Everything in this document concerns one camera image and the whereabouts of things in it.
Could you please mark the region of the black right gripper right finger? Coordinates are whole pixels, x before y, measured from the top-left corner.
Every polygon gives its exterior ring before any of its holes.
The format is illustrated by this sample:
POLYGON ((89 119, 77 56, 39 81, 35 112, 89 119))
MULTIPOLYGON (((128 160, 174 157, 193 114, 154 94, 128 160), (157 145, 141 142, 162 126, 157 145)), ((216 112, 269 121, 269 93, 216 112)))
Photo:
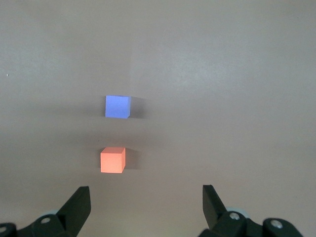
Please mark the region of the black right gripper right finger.
POLYGON ((208 224, 200 237, 262 237, 263 227, 238 211, 228 211, 212 185, 202 188, 202 208, 208 224))

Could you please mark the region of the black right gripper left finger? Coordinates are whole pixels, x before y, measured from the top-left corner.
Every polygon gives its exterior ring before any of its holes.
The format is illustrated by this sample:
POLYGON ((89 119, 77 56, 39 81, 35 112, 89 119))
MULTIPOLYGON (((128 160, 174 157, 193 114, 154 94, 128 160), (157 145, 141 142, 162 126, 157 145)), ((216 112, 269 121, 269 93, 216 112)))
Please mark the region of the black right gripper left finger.
POLYGON ((16 232, 18 237, 76 237, 91 212, 90 190, 79 187, 56 214, 39 217, 16 232))

